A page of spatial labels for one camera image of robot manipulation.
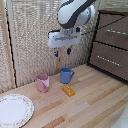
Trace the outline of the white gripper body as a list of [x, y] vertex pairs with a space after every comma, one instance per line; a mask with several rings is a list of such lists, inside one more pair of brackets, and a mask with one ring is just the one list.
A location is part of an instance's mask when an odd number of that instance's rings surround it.
[[50, 48], [75, 45], [80, 42], [81, 29], [53, 30], [48, 34], [48, 46]]

